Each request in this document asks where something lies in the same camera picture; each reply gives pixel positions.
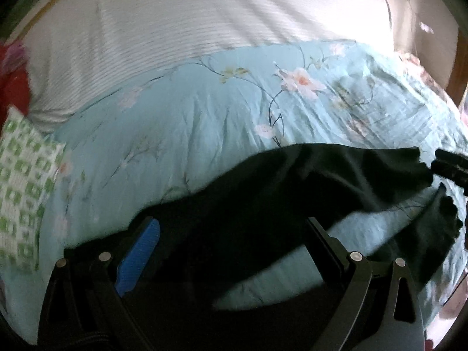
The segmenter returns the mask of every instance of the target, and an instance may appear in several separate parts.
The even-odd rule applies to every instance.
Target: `black garment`
[[[202,191],[138,215],[127,233],[153,216],[161,240],[124,301],[162,349],[206,350],[207,343],[213,349],[307,349],[340,298],[333,287],[245,312],[212,312],[211,303],[301,246],[305,218],[316,217],[328,229],[353,211],[383,211],[431,183],[418,149],[301,144],[258,154]],[[404,257],[423,287],[461,226],[441,187],[425,211],[370,259]],[[94,258],[125,234],[87,243],[66,257]]]

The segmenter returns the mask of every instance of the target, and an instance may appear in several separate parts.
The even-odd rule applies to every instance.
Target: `bed sheet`
[[[468,153],[468,130],[445,102],[412,78],[397,55],[387,58],[356,42],[238,48],[151,70],[93,100],[54,137],[67,146],[44,213],[40,270],[0,271],[7,319],[31,342],[64,247],[123,230],[143,208],[200,190],[251,155],[296,143],[418,146],[429,165],[439,147]],[[464,220],[461,189],[442,181]],[[385,213],[355,213],[330,234],[369,254],[432,196],[428,189]],[[464,232],[420,293],[426,324],[467,263]],[[310,264],[300,248],[216,306],[239,309],[299,294],[321,282]]]
[[[29,118],[42,131],[128,77],[187,57],[312,39],[393,51],[385,0],[46,1],[10,37],[27,33]]]

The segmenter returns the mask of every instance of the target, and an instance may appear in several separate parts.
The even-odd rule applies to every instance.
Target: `silver bolt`
[[[404,261],[401,257],[397,258],[395,262],[399,267],[404,267],[406,265],[406,261]]]
[[[109,252],[102,252],[99,255],[99,261],[106,262],[111,259],[111,254]]]
[[[354,261],[361,261],[362,255],[359,252],[351,252],[350,257]]]
[[[57,260],[55,265],[57,266],[57,268],[63,268],[66,265],[66,259]]]

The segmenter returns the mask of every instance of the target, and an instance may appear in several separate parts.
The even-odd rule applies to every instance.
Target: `green and white checkered fabric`
[[[65,145],[44,140],[10,107],[0,137],[0,265],[38,267],[39,229]]]

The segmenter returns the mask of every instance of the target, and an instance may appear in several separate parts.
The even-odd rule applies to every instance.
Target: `beige fabric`
[[[233,47],[312,39],[355,39],[389,53],[387,3],[58,0],[24,39],[29,118],[51,131],[98,94],[151,68]]]

